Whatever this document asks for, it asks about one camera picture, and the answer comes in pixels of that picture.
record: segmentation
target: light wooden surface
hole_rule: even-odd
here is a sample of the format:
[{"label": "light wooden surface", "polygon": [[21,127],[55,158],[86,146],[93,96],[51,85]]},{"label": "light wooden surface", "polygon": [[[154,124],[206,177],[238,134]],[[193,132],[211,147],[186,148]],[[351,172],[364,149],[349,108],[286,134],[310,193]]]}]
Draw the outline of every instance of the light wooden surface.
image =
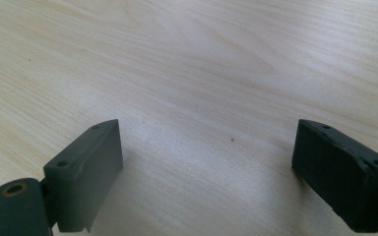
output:
[{"label": "light wooden surface", "polygon": [[290,160],[299,118],[378,151],[378,1],[0,1],[0,185],[115,118],[92,235],[354,235]]}]

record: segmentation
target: wood grain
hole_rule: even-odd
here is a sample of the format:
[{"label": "wood grain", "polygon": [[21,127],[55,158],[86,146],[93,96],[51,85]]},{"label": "wood grain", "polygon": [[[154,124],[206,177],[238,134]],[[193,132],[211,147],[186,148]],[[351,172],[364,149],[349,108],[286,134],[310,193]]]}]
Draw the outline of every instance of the wood grain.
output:
[{"label": "wood grain", "polygon": [[114,118],[91,235],[354,235],[290,159],[299,118],[378,151],[378,1],[0,1],[0,185]]}]

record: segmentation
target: wooden table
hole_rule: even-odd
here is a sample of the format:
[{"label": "wooden table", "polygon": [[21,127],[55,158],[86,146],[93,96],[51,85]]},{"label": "wooden table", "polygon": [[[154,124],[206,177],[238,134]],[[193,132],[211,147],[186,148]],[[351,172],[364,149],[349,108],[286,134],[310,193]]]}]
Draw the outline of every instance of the wooden table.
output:
[{"label": "wooden table", "polygon": [[0,1],[0,185],[118,119],[92,235],[354,235],[290,168],[299,118],[378,151],[378,1]]}]

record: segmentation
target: dark green plastic part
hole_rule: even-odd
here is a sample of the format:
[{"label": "dark green plastic part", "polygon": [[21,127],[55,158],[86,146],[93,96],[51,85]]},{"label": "dark green plastic part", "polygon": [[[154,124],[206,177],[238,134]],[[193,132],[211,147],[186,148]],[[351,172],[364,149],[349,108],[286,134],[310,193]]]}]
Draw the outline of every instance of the dark green plastic part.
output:
[{"label": "dark green plastic part", "polygon": [[91,229],[123,167],[117,120],[86,130],[44,166],[45,178],[0,187],[0,236],[48,236]]},{"label": "dark green plastic part", "polygon": [[355,232],[378,232],[378,153],[325,124],[299,120],[292,168]]}]

